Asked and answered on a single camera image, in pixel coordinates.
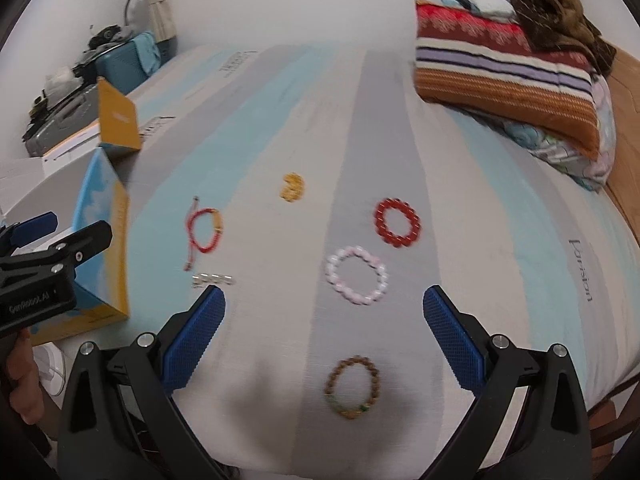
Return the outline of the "person left hand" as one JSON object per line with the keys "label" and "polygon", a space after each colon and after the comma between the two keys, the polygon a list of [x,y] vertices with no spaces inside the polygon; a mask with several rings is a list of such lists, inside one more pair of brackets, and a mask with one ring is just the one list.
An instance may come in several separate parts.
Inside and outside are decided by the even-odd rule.
{"label": "person left hand", "polygon": [[44,402],[28,330],[18,333],[17,340],[6,358],[6,374],[14,383],[9,396],[11,408],[27,425],[40,422],[44,414]]}

